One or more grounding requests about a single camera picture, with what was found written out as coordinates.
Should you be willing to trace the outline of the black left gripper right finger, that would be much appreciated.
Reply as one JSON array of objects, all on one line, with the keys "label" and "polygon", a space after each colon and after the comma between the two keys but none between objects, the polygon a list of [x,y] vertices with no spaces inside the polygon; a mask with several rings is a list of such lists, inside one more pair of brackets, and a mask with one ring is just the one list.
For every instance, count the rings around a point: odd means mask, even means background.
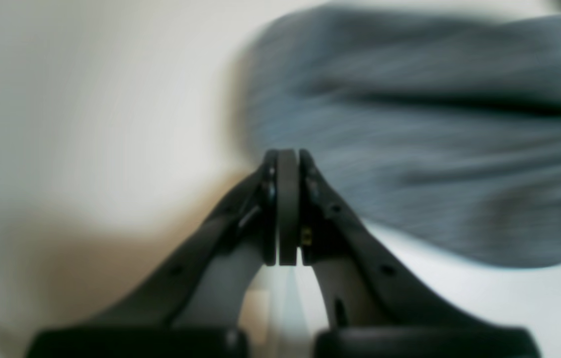
[{"label": "black left gripper right finger", "polygon": [[525,328],[493,324],[437,294],[362,224],[304,149],[300,247],[329,329],[315,358],[539,358]]}]

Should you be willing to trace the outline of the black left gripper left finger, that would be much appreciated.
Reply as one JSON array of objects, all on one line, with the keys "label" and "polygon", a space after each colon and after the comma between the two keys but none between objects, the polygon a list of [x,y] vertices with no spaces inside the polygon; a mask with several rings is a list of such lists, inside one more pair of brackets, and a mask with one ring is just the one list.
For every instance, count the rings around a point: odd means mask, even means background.
[{"label": "black left gripper left finger", "polygon": [[33,340],[29,358],[248,358],[239,329],[244,294],[276,262],[276,165],[262,165],[130,294],[68,328]]}]

